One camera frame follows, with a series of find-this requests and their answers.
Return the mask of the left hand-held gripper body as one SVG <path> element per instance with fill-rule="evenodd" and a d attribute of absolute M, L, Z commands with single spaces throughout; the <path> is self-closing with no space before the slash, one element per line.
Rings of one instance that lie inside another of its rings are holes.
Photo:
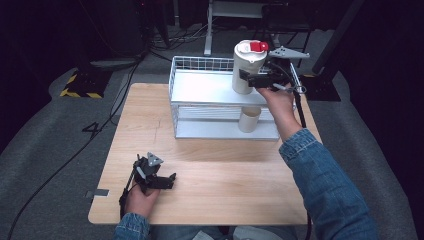
<path fill-rule="evenodd" d="M 134 180 L 142 192 L 164 188 L 164 180 L 157 175 L 162 163 L 163 160 L 151 152 L 146 157 L 137 156 L 133 164 Z"/>

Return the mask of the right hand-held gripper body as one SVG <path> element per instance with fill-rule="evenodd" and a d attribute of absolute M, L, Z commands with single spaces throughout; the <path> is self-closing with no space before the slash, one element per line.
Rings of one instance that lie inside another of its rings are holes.
<path fill-rule="evenodd" d="M 268 52 L 263 68 L 268 74 L 276 77 L 276 80 L 272 84 L 274 88 L 305 94 L 307 89 L 301 84 L 292 60 L 302 60 L 309 57 L 309 53 L 303 53 L 281 46 Z"/>

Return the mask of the person's left hand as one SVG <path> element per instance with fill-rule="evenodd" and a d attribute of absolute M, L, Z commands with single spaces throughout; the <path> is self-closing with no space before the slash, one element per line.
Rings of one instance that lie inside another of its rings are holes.
<path fill-rule="evenodd" d="M 147 218 L 153 211 L 159 194 L 159 189 L 150 189 L 146 193 L 143 193 L 139 186 L 134 186 L 129 191 L 125 204 L 125 212 L 135 213 Z"/>

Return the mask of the person's right hand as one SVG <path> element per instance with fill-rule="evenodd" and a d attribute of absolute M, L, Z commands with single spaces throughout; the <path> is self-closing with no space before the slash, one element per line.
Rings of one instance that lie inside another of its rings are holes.
<path fill-rule="evenodd" d="M 257 88 L 257 91 L 265 98 L 282 141 L 286 141 L 302 129 L 293 111 L 293 94 L 283 90 L 274 92 L 267 88 Z"/>

